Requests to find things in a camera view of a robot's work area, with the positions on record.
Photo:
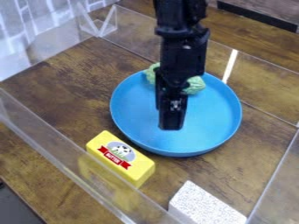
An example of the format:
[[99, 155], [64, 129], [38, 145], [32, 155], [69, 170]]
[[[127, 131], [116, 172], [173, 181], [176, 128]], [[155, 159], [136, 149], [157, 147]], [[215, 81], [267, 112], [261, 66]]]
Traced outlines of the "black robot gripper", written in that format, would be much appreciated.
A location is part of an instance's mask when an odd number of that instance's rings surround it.
[[160, 109], [164, 81], [181, 88], [201, 76], [211, 35], [200, 25], [207, 17], [207, 0], [153, 0], [155, 34], [161, 37], [160, 69], [155, 69], [155, 106]]

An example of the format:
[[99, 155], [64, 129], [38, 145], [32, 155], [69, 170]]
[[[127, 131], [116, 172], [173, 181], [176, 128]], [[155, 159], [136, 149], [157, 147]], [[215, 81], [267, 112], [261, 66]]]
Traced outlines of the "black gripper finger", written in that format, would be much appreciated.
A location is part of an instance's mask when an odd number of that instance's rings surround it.
[[184, 92], [171, 91], [163, 87], [159, 128], [161, 130], [180, 130], [185, 117], [188, 95]]

